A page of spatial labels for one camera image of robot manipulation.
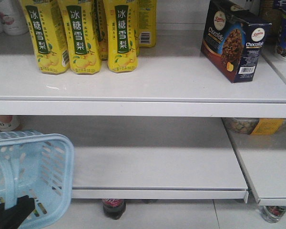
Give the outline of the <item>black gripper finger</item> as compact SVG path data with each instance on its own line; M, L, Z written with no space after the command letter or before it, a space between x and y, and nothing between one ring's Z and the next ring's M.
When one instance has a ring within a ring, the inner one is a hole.
M34 210L34 198L28 195L17 198L17 204L9 209L5 209L5 204L1 203L0 229L17 229Z

